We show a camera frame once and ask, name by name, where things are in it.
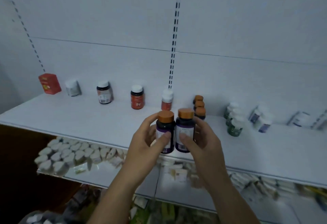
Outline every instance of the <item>shelf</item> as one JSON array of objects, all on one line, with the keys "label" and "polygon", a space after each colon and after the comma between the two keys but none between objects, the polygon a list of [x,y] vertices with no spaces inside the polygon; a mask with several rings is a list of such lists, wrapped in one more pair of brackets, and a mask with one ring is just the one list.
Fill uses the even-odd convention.
[{"label": "shelf", "polygon": [[[65,176],[61,178],[100,188],[108,188],[119,170],[120,168],[115,168],[109,162],[101,162],[99,164],[92,164],[90,171],[79,174],[76,174],[74,169],[70,168]],[[159,168],[155,166],[135,193],[146,198],[153,198],[156,192],[158,176]]]},{"label": "shelf", "polygon": [[[211,196],[205,189],[191,188],[190,182],[176,182],[170,174],[161,170],[156,198],[160,201],[183,205],[186,207],[215,212]],[[245,200],[261,221],[270,223],[298,224],[298,219],[292,208],[282,201],[270,198],[255,200],[253,197]]]},{"label": "shelf", "polygon": [[[42,94],[1,114],[0,124],[128,148],[144,118],[159,110],[149,106],[133,110],[129,102],[118,101],[100,105],[97,96],[72,98],[60,92]],[[327,188],[326,134],[282,125],[261,134],[247,122],[241,135],[232,137],[224,118],[207,116],[206,121],[221,140],[229,170]],[[166,157],[193,161],[190,153],[177,150]]]}]

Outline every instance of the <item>wooden floor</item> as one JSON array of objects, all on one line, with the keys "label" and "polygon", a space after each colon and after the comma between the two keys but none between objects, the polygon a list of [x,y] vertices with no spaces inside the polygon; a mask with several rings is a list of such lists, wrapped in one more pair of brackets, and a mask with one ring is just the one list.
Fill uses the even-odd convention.
[{"label": "wooden floor", "polygon": [[53,138],[0,125],[1,212],[11,213],[10,223],[18,223],[34,210],[58,212],[78,190],[80,183],[36,173],[34,159]]}]

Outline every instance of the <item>person's left hand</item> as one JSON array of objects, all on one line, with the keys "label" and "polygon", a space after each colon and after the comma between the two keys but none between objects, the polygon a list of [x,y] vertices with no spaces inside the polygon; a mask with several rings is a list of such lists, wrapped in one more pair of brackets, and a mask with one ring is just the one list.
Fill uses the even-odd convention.
[{"label": "person's left hand", "polygon": [[151,147],[156,139],[156,125],[151,125],[158,118],[158,113],[144,119],[139,129],[134,133],[130,143],[126,160],[121,168],[124,179],[129,181],[131,187],[136,188],[155,166],[157,159],[170,142],[171,133],[163,134]]}]

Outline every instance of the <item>product box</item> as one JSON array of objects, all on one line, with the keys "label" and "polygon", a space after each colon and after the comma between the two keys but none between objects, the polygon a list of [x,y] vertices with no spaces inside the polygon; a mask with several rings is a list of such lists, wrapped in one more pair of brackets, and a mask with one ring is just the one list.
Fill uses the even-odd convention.
[{"label": "product box", "polygon": [[61,87],[55,74],[44,73],[39,76],[39,80],[46,94],[54,95],[61,92]]}]

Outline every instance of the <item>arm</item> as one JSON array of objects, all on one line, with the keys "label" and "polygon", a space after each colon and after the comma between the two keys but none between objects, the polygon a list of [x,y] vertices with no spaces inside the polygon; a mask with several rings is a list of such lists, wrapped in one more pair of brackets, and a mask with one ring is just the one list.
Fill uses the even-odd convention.
[{"label": "arm", "polygon": [[133,135],[124,165],[87,224],[127,223],[135,190],[150,173],[161,151],[170,141],[171,133],[166,132],[150,147],[156,137],[156,126],[150,127],[150,124],[157,118],[157,113],[147,117]]},{"label": "arm", "polygon": [[180,134],[180,140],[194,158],[198,176],[214,201],[221,223],[259,224],[228,177],[220,140],[205,121],[197,117],[194,119],[197,124],[196,143],[185,134]]}]

